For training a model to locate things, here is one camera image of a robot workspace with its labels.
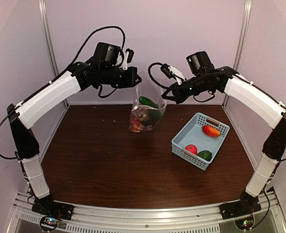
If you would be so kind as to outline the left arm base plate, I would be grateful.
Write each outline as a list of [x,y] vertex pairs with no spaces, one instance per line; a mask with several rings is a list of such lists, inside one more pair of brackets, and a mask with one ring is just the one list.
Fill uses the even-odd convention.
[[53,200],[35,200],[32,211],[56,219],[71,220],[74,206]]

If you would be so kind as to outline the dark purple eggplant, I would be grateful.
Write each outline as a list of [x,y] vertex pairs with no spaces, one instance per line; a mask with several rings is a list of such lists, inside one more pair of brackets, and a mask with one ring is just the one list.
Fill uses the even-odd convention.
[[144,127],[154,127],[162,118],[162,114],[157,110],[140,110],[137,119]]

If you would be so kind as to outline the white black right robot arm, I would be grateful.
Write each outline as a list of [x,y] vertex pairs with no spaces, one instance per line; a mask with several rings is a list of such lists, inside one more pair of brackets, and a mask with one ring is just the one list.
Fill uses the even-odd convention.
[[205,91],[219,91],[249,107],[272,129],[264,142],[259,165],[236,204],[236,210],[240,214],[247,214],[255,206],[256,198],[265,185],[272,179],[285,152],[286,105],[248,81],[233,68],[215,68],[205,51],[194,53],[186,60],[194,75],[188,80],[174,66],[161,65],[161,71],[168,78],[176,80],[176,83],[166,88],[162,98],[179,104],[188,97],[195,97]]

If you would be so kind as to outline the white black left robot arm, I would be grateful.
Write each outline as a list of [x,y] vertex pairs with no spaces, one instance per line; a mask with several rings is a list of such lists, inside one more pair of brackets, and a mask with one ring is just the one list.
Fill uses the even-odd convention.
[[37,205],[46,215],[57,212],[57,204],[46,183],[39,161],[39,143],[32,132],[34,124],[47,112],[67,98],[76,95],[90,86],[102,91],[104,85],[114,90],[132,88],[142,79],[136,67],[128,64],[134,51],[99,42],[94,55],[86,62],[74,60],[55,78],[17,105],[10,105],[8,117],[13,139],[17,149],[17,158],[33,190]]

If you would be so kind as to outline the clear zip top bag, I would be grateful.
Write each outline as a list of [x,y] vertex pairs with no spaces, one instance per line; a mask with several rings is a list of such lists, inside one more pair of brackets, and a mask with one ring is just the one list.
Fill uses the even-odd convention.
[[[152,79],[150,79],[147,72],[140,71],[138,74],[142,78],[142,82],[135,87],[134,101],[133,101],[131,112],[130,112],[130,120],[132,117],[137,118],[139,111],[143,109],[160,111],[163,117],[166,107],[167,107],[167,101],[164,100],[161,96],[164,92],[163,89],[159,87],[157,84],[155,84],[152,81]],[[155,102],[159,106],[159,108],[154,109],[148,106],[141,106],[138,101],[138,98],[140,96],[145,96],[151,99],[153,102]],[[146,127],[147,129],[146,132],[153,130],[155,126]]]

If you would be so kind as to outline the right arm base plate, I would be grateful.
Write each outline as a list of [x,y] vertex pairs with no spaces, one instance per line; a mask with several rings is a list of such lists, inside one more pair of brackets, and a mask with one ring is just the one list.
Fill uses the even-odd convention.
[[237,218],[241,216],[250,216],[254,212],[260,211],[261,205],[259,201],[252,204],[246,201],[237,200],[234,202],[225,202],[219,206],[222,219]]

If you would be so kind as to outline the red tomato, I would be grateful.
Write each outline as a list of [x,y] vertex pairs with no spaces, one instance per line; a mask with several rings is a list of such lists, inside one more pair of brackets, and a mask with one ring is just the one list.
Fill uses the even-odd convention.
[[189,151],[190,153],[194,154],[194,155],[197,155],[198,151],[197,151],[197,147],[193,144],[189,144],[185,147],[185,149],[187,151]]

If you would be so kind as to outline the green cucumber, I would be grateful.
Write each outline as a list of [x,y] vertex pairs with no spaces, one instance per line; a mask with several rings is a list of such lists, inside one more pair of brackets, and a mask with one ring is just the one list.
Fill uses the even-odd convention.
[[151,107],[151,108],[154,108],[154,109],[158,109],[159,108],[159,106],[155,102],[153,102],[151,99],[149,99],[149,98],[147,98],[145,96],[140,96],[138,98],[138,101],[139,101],[139,104],[141,106],[148,106],[148,107]]

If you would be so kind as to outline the red peach bunch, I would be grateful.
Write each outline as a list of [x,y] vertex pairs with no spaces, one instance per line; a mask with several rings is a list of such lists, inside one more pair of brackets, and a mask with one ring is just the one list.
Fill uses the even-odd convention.
[[134,133],[140,133],[146,131],[146,127],[143,126],[136,117],[132,117],[130,120],[129,130]]

